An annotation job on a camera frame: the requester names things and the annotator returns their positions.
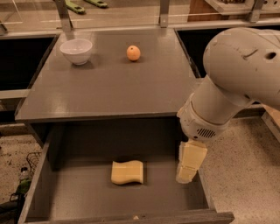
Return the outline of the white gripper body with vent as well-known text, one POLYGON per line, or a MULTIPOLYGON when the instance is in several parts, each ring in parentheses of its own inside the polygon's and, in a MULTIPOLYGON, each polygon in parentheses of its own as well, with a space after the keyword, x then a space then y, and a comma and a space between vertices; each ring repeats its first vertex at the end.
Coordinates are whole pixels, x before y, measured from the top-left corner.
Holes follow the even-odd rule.
POLYGON ((187 99, 177 112, 183 133, 193 141, 207 142, 220 135, 229 125, 229 122, 215 124, 201 118, 193 108, 193 94, 187 99))

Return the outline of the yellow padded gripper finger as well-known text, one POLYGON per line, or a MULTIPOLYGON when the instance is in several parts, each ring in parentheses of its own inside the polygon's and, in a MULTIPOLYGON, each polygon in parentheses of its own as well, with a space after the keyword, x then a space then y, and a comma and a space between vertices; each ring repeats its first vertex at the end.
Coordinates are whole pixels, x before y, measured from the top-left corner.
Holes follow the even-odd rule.
POLYGON ((202 142, 193 140, 181 142, 178 152, 176 180, 180 184, 192 182, 206 155, 207 147, 202 142))

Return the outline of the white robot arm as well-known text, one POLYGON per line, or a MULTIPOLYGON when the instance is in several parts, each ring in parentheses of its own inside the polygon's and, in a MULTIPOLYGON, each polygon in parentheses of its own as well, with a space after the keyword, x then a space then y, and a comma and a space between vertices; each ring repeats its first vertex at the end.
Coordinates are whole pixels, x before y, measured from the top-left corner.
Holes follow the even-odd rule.
POLYGON ((206 77, 177 117, 188 140, 179 146, 176 180, 190 183, 217 137, 241 110, 260 102, 280 108, 280 31, 230 28, 214 36, 203 54, 206 77))

